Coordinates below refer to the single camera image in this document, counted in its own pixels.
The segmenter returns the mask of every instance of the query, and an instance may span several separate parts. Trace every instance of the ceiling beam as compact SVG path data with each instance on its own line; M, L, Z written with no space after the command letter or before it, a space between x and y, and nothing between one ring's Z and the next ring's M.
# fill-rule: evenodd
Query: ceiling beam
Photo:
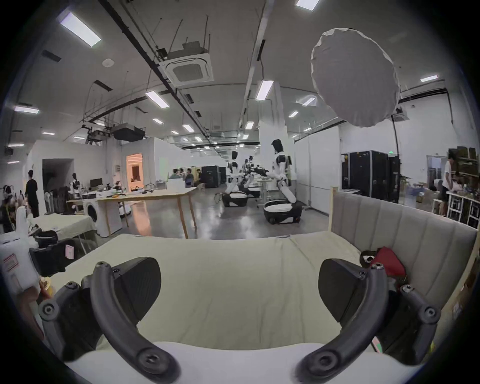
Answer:
M193 123L196 125L196 127L199 129L200 133L205 137L205 139L211 144L210 139L207 137L206 132L204 131L203 127L201 124L197 122L196 119L193 118L192 114L190 111L185 107L185 105L181 102L179 97L177 96L176 92L173 90L171 85L168 83L168 81L163 77L162 73L158 69L158 65L150 59L148 54L145 52L145 50L142 48L138 40L135 38L135 36L132 34L130 29L127 27L127 25L123 22L122 18L120 15L117 13L117 11L111 6L111 4L108 2L108 0L98 0L100 5L107 11L107 13L110 15L110 17L113 19L113 21L118 25L120 30L123 32L123 34L127 37L127 39L131 42L133 47L137 50L137 52L142 56L142 58L145 60L145 62L148 64L148 66L151 68L152 72L160 79L160 81L163 83L165 88L167 89L168 93L172 95L172 97L175 99L175 101L182 107L182 109L187 113L187 115L190 117L190 119L193 121Z
M243 103L240 110L239 128L243 122L243 112L247 107L248 92L250 91L250 87L252 85L253 74L255 73L257 61L260 60L260 57L259 57L260 47L262 46L265 30L267 29L268 18L272 13L274 4L275 4L275 0L265 1L264 9L262 11L262 17L260 18L260 23L258 24L257 38L255 40L255 45L253 46L252 56L250 57L250 68L248 69L247 85L245 87L245 94L243 95Z

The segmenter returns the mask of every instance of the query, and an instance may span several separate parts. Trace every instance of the black server rack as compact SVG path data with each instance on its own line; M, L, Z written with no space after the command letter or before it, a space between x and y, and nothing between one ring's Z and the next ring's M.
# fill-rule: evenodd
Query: black server rack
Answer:
M205 188L218 188L220 185L220 171L216 165L202 167L202 177Z
M387 200L398 203L400 188L400 159L398 156L388 157Z
M351 152L348 154L347 168L347 188L358 189L363 196L387 200L387 154L377 151Z
M227 168L226 167L219 167L220 168L220 184L227 183Z
M371 179L371 156L370 151L351 152L348 154L348 179L349 188L358 189L363 196L370 196Z

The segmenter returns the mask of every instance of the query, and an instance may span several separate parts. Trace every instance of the person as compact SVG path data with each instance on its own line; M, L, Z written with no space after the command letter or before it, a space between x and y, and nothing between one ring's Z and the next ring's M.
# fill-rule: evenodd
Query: person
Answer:
M172 175L169 177L169 179L181 179L181 176L179 175L179 170L178 168L173 169Z
M33 180L33 170L28 171L28 181L25 186L25 196L27 198L27 203L32 211L33 217L40 216L38 213L38 199L36 196L36 191L38 190L36 181Z
M193 187L193 175L191 168L187 169L187 174L185 175L185 187Z
M440 212L443 216L446 216L448 209L448 191L453 190L453 179L452 179L452 165L455 162L455 154L453 152L448 152L448 161L445 163L444 177L442 181L442 191L440 192L442 200L442 208Z

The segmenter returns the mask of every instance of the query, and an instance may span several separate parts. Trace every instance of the ceiling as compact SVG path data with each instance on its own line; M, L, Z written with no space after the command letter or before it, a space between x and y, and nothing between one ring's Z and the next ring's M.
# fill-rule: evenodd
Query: ceiling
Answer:
M264 78L279 82L281 87L288 132L302 132L306 127L316 127L336 117L321 100L317 106L302 107L298 103L307 95L315 94L310 76L310 55L321 34L334 27L354 28L375 40L393 60L402 90L421 84L420 78L431 74L445 79L449 88L456 86L455 62L433 32L403 9L399 1L320 0L313 12L296 7L295 2L275 1L262 52ZM110 0L110 3L152 57L120 0ZM194 111L200 112L198 122L203 127L210 132L214 126L220 127L225 137L215 141L233 142L238 134L245 83L264 1L132 0L124 5L152 46L168 50L172 44L172 51L181 49L187 39L198 40L202 45L208 15L205 45L210 46L215 80L183 87L181 93L192 97L194 103L188 104L188 108L193 115ZM81 1L71 11L101 41L91 48L56 23L43 49L61 60L54 62L41 55L35 59L17 101L34 105L40 113L15 114L10 127L11 143L25 143L28 148L38 139L83 142L74 136L86 135L81 128L85 117L90 119L144 96L146 90L165 89L98 1ZM178 33L173 40L177 27ZM102 66L107 58L115 62L110 68ZM257 65L251 87L253 95L261 79L262 68ZM93 84L95 80L112 90L108 92ZM169 108L160 109L147 99L107 115L108 124L129 122L145 127L147 136L159 137L179 146L196 143L194 136L199 134L199 129L171 95L162 97ZM258 123L258 106L254 99L247 102L246 120ZM289 119L288 115L294 110L299 114ZM155 123L153 118L164 124ZM187 135L183 124L190 124L195 134ZM171 130L176 130L179 135L173 135ZM45 136L44 131L55 135ZM255 124L246 143L257 141Z

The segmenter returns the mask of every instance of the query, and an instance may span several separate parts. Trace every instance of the doorway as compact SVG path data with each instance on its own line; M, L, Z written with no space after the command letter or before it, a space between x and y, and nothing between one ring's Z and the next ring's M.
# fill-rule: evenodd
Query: doorway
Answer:
M144 167L141 153L127 156L128 190L135 191L144 186Z
M427 155L427 185L428 188L437 187L436 179L443 179L443 172L447 162L446 156L430 156Z

